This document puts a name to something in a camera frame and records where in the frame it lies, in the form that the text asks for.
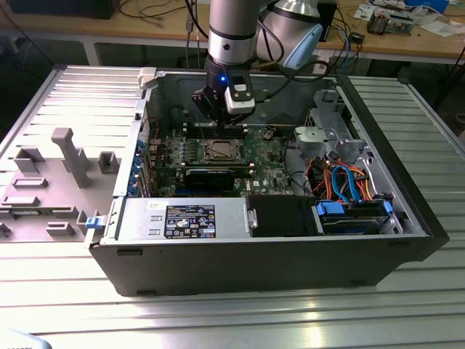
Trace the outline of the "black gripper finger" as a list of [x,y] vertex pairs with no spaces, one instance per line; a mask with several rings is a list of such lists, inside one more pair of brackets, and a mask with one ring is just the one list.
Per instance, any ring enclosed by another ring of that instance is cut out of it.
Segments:
[[203,88],[194,91],[192,100],[200,112],[217,124],[217,129],[225,126],[225,101],[223,96],[214,89]]

